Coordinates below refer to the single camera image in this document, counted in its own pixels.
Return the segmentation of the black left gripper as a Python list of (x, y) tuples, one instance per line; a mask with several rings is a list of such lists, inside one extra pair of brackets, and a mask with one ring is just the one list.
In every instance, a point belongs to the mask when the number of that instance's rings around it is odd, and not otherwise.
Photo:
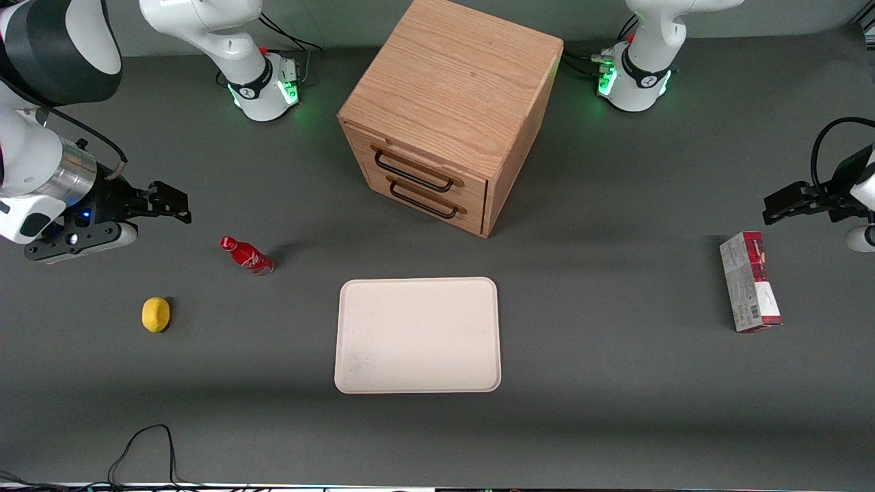
[(764, 199), (763, 221), (771, 226), (781, 220), (801, 215), (818, 214), (819, 203), (829, 213), (831, 221), (838, 222), (852, 216), (873, 222), (873, 199), (861, 200), (851, 189), (873, 178), (873, 145), (855, 152), (842, 160), (831, 178), (822, 181), (818, 165), (813, 165), (813, 185), (796, 181), (784, 188), (787, 194), (771, 194)]

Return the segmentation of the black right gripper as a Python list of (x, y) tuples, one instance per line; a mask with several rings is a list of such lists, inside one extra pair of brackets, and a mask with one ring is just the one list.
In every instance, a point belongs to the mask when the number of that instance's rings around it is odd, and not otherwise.
[(128, 221), (135, 217), (175, 218), (191, 224), (193, 218), (187, 209), (172, 208), (188, 206), (188, 195), (161, 181), (151, 182), (149, 203), (143, 191), (132, 187), (125, 178), (107, 180), (109, 168), (96, 165), (96, 181), (88, 193), (63, 212), (63, 227), (85, 228), (108, 221)]

